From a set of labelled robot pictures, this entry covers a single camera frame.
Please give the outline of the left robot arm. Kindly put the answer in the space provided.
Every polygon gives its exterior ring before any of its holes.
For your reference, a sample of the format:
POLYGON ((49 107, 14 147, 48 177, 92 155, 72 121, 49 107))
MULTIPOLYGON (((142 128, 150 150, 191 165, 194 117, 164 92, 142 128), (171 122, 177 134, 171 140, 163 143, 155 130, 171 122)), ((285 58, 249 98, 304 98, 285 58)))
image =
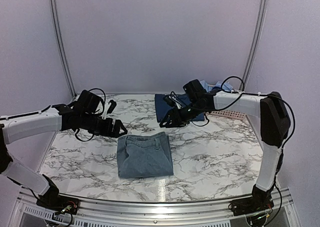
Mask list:
POLYGON ((0 174, 13 183, 30 189, 38 204, 60 209, 68 202, 59 194, 58 187, 47 176, 36 171, 36 165, 49 147, 50 137, 59 131, 81 130, 92 138, 119 138, 127 129, 119 119, 107 117, 115 109, 114 100, 98 96, 93 89, 83 90, 69 104, 60 103, 16 115, 0 118, 0 174))

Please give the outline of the aluminium corner post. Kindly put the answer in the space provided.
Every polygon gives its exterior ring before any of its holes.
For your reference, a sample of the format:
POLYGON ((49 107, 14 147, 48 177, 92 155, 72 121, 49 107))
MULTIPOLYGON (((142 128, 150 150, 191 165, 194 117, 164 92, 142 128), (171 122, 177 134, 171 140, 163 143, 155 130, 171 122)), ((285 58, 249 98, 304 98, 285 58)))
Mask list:
POLYGON ((69 67, 68 58, 65 51, 64 40, 63 40, 60 20, 59 20, 57 0, 49 0, 49 4, 50 4, 50 11, 52 16, 55 39, 57 43, 57 49, 58 49, 60 61, 62 64, 62 70, 65 76, 69 93, 72 98, 75 98, 77 96, 77 93, 74 86, 74 82, 72 80, 71 70, 69 67))
POLYGON ((257 48, 258 48, 261 34, 263 31, 267 5, 268 5, 268 0, 260 0, 259 6, 258 6, 257 19, 256 19, 256 23, 255 23, 254 33, 253 33, 253 38, 252 38, 252 42, 250 45, 248 57, 246 60, 244 73, 242 76, 242 80, 244 82, 244 84, 242 84, 243 89, 246 88, 248 81, 249 81, 250 73, 253 69, 257 48))

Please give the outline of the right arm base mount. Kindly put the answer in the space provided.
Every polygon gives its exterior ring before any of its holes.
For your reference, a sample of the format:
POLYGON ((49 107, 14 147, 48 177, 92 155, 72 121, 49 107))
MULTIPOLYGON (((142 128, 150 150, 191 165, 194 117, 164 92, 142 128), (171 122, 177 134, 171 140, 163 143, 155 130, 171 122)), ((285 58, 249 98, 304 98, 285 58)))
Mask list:
POLYGON ((271 197, 267 197, 264 201, 258 200, 256 197, 246 197, 234 199, 228 205, 228 209, 232 211, 234 216, 241 216, 270 210, 274 207, 274 202, 271 197))

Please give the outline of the left aluminium corner post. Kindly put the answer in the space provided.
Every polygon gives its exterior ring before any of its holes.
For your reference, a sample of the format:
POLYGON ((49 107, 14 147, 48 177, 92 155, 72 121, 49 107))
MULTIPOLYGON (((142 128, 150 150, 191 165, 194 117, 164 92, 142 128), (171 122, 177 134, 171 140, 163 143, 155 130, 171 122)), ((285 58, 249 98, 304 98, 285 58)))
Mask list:
POLYGON ((72 80, 71 70, 69 67, 68 58, 65 51, 64 40, 63 40, 60 20, 59 20, 57 0, 49 0, 49 4, 50 4, 50 11, 52 16, 55 39, 57 43, 57 49, 58 49, 60 61, 62 64, 62 70, 65 76, 69 93, 72 98, 75 98, 77 96, 77 93, 74 86, 74 82, 72 80))

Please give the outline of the right aluminium corner post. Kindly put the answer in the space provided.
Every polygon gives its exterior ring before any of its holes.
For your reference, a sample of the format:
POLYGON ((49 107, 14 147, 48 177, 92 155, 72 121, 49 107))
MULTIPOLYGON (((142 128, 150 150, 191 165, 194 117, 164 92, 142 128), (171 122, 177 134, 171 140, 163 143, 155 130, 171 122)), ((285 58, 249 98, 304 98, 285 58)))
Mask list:
POLYGON ((252 38, 252 42, 250 45, 248 57, 246 60, 244 73, 242 76, 242 80, 244 82, 244 84, 242 84, 243 89, 246 88, 248 81, 249 81, 250 73, 253 69, 257 48, 258 48, 261 34, 263 31, 267 5, 268 5, 268 0, 260 0, 259 6, 258 6, 257 19, 256 19, 256 23, 255 23, 254 33, 253 33, 253 38, 252 38))

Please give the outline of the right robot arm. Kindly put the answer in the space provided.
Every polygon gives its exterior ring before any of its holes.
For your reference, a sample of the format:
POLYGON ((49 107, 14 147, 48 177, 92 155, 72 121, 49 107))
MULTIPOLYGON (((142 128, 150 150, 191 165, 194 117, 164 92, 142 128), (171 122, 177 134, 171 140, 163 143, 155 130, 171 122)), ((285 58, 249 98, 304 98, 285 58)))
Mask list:
POLYGON ((284 145, 291 137, 291 119, 288 104, 278 92, 269 94, 247 93, 240 90, 224 90, 216 87, 206 91, 200 81, 195 79, 183 86, 190 103, 178 108, 169 95, 163 99, 172 108, 165 114, 161 128, 180 128, 188 125, 201 113, 235 111, 260 119, 260 137, 263 148, 262 162, 252 196, 247 206, 258 211, 270 198, 276 185, 284 157, 284 145))

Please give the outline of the pink plastic laundry basket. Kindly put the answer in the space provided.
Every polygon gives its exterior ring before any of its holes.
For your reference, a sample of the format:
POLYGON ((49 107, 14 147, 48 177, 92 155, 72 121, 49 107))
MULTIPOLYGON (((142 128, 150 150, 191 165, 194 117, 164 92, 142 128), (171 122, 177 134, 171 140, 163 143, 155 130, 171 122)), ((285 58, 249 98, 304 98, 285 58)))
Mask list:
POLYGON ((245 113, 230 110, 211 111, 209 115, 230 118, 235 120, 243 120, 246 117, 245 113))

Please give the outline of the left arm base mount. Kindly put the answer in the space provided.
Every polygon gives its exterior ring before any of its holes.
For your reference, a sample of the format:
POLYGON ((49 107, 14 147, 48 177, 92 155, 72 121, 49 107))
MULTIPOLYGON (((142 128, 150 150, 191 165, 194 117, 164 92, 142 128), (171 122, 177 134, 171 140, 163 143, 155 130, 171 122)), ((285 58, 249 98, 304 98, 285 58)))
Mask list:
POLYGON ((57 192, 49 192, 37 197, 36 204, 40 207, 50 209, 59 214, 76 215, 80 200, 78 198, 60 195, 57 192))

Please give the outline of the dark blue t-shirt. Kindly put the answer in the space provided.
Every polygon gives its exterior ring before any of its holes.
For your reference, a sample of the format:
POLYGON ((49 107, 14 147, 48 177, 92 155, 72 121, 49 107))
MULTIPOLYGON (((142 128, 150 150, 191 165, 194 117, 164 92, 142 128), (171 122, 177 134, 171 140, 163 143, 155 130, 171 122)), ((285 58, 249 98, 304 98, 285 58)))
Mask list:
MULTIPOLYGON (((169 106, 165 101, 164 94, 155 94, 154 95, 154 105, 155 105, 155 113, 156 113, 156 120, 158 123, 160 123, 163 118, 165 117, 166 113, 172 109, 171 106, 169 106)), ((186 94, 179 94, 178 98, 182 100, 187 105, 190 104, 190 100, 186 94)))

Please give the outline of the light blue cloth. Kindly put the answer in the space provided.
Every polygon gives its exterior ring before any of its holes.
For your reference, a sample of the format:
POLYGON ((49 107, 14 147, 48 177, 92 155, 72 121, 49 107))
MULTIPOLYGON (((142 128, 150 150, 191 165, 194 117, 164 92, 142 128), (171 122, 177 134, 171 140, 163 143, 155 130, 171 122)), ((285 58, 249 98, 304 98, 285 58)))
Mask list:
POLYGON ((210 92, 212 90, 212 86, 210 86, 205 80, 201 80, 200 84, 207 92, 210 92))

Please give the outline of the light blue denim jeans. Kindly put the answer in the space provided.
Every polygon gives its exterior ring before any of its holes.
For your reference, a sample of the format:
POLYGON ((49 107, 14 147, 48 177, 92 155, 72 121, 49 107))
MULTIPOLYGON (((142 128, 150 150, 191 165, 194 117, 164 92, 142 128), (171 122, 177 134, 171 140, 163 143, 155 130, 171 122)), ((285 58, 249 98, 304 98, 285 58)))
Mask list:
POLYGON ((150 136, 128 134, 119 137, 116 161, 121 179, 174 174, 170 140, 164 131, 150 136))

